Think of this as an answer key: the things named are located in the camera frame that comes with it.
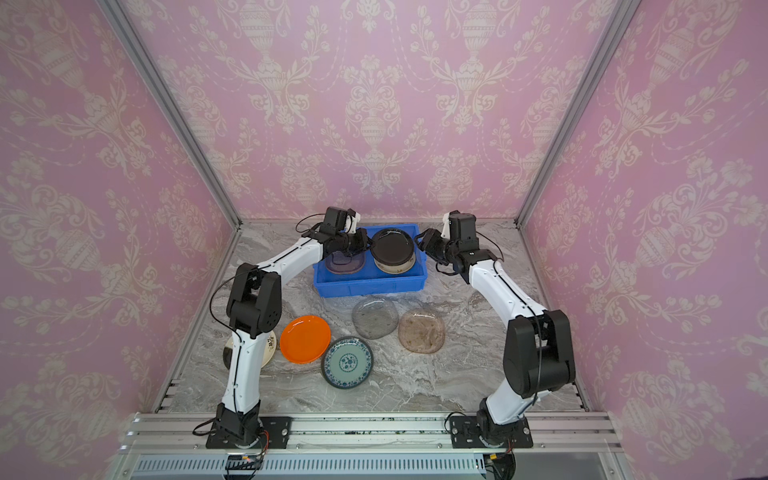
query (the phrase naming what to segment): gray glass plate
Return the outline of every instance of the gray glass plate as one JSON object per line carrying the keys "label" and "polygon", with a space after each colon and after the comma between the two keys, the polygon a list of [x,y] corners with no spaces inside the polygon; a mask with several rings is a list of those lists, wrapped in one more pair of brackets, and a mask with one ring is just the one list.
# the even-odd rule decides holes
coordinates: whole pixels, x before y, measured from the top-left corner
{"label": "gray glass plate", "polygon": [[397,328],[400,317],[395,304],[381,296],[361,300],[352,310],[352,323],[364,339],[375,340],[389,335]]}
{"label": "gray glass plate", "polygon": [[367,343],[345,336],[331,343],[323,355],[323,377],[337,389],[351,389],[365,382],[373,369],[373,353]]}

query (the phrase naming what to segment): damask wallpaper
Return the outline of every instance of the damask wallpaper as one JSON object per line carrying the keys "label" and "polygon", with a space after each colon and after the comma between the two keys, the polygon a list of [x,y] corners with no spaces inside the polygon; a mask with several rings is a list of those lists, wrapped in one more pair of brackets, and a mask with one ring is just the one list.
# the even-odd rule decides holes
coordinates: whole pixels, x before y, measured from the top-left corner
{"label": "damask wallpaper", "polygon": [[243,218],[514,217],[614,0],[123,0]]}
{"label": "damask wallpaper", "polygon": [[101,478],[232,233],[94,2],[0,2],[0,464]]}
{"label": "damask wallpaper", "polygon": [[644,0],[528,225],[638,480],[768,475],[765,18]]}

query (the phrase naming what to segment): plate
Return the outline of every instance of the plate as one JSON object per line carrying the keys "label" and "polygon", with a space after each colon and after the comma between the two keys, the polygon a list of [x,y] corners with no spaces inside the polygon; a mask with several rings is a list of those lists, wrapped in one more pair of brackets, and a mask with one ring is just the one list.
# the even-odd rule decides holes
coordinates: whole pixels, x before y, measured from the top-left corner
{"label": "plate", "polygon": [[364,339],[374,340],[389,335],[397,328],[400,315],[393,301],[382,296],[360,300],[352,310],[352,324]]}
{"label": "plate", "polygon": [[323,377],[337,389],[351,389],[365,382],[373,368],[373,353],[355,336],[338,339],[323,356]]}
{"label": "plate", "polygon": [[435,353],[445,343],[445,322],[432,309],[416,308],[402,316],[397,336],[414,353]]}
{"label": "plate", "polygon": [[300,316],[280,335],[280,352],[291,363],[311,363],[320,358],[331,343],[331,327],[314,315]]}
{"label": "plate", "polygon": [[[234,348],[234,342],[232,341],[232,336],[230,335],[230,339],[227,340],[227,344],[224,346],[224,351],[223,351],[224,366],[226,366],[227,369],[230,368],[230,364],[232,363],[233,348]],[[275,332],[270,332],[270,336],[267,337],[266,346],[264,347],[264,357],[261,359],[262,367],[264,367],[267,363],[270,362],[270,360],[275,354],[276,349],[277,349],[277,336],[275,336]]]}
{"label": "plate", "polygon": [[357,273],[366,265],[365,253],[358,253],[354,257],[347,257],[341,252],[333,252],[326,257],[326,268],[331,273],[349,275]]}

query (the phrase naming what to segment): white plate with black pattern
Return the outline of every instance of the white plate with black pattern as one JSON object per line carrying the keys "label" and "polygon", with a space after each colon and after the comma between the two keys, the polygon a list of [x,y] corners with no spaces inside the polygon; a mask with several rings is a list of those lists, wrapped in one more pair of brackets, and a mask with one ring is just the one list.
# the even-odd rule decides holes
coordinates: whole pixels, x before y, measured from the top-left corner
{"label": "white plate with black pattern", "polygon": [[351,389],[366,381],[373,369],[373,353],[367,343],[345,336],[331,343],[323,355],[323,377],[337,389]]}

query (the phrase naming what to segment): robotic arm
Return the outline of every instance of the robotic arm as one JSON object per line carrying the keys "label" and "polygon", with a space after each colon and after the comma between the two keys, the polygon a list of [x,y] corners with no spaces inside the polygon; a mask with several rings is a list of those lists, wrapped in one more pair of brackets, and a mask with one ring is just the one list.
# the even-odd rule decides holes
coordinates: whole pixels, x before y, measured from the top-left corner
{"label": "robotic arm", "polygon": [[331,253],[352,256],[367,250],[370,240],[366,229],[357,228],[359,220],[354,210],[329,207],[323,222],[287,250],[266,262],[237,267],[227,302],[233,340],[230,376],[212,428],[218,437],[244,448],[258,440],[261,359],[269,333],[280,321],[282,287]]}
{"label": "robotic arm", "polygon": [[566,315],[545,310],[505,273],[496,255],[480,248],[475,222],[474,215],[457,210],[445,214],[442,232],[427,229],[416,238],[416,245],[436,263],[452,265],[453,273],[446,274],[461,275],[507,324],[506,378],[480,402],[477,413],[482,437],[497,445],[512,436],[525,410],[537,399],[573,382],[576,370]]}

